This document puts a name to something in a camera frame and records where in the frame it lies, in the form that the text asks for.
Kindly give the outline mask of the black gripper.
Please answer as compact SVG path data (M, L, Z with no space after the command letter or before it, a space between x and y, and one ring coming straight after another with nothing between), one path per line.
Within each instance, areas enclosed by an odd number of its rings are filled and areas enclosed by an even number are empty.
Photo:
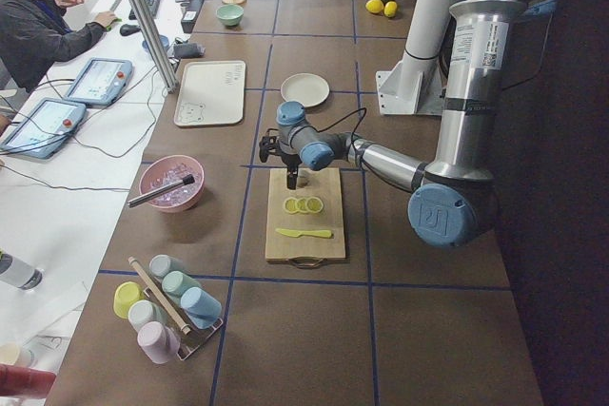
M279 145L280 157L287 168L286 186L288 189L295 189L298 182L299 165L301 158L297 152L294 152L290 146L285 143Z

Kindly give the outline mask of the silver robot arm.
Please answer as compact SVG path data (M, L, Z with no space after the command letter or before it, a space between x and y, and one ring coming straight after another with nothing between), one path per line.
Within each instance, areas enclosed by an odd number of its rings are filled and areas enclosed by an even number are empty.
M380 111L438 114L430 163L372 143L355 132L324 133L295 101L279 105L277 126L259 143L262 160L278 156L286 185L301 166L319 171L346 160L410 193L409 222L425 242L454 247L488 231L499 205L486 162L502 68L513 26L552 13L558 0L417 0L403 58L378 73Z

